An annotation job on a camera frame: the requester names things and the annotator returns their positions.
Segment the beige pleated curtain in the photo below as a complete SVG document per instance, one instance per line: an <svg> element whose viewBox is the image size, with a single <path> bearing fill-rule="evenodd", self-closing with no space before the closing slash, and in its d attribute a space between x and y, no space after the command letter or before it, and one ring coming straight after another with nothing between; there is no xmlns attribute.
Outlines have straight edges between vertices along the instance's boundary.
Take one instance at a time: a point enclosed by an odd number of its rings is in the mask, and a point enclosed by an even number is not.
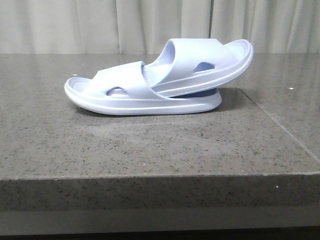
<svg viewBox="0 0 320 240"><path fill-rule="evenodd" d="M171 38L317 53L317 0L3 0L3 54L158 54Z"/></svg>

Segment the light blue slipper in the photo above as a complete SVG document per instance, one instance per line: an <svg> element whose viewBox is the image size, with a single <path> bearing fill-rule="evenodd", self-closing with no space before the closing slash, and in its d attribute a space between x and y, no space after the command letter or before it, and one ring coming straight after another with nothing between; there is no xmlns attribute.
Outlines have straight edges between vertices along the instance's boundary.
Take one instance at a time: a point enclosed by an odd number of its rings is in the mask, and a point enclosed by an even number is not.
<svg viewBox="0 0 320 240"><path fill-rule="evenodd" d="M165 97L147 85L143 62L99 70L94 78L69 78L64 90L70 100L86 110L107 115L172 115L210 111L222 97L219 91L198 97Z"/></svg>
<svg viewBox="0 0 320 240"><path fill-rule="evenodd" d="M158 94L182 96L235 79L249 67L253 54L245 39L222 44L213 38L172 38L154 62L142 67L142 75Z"/></svg>

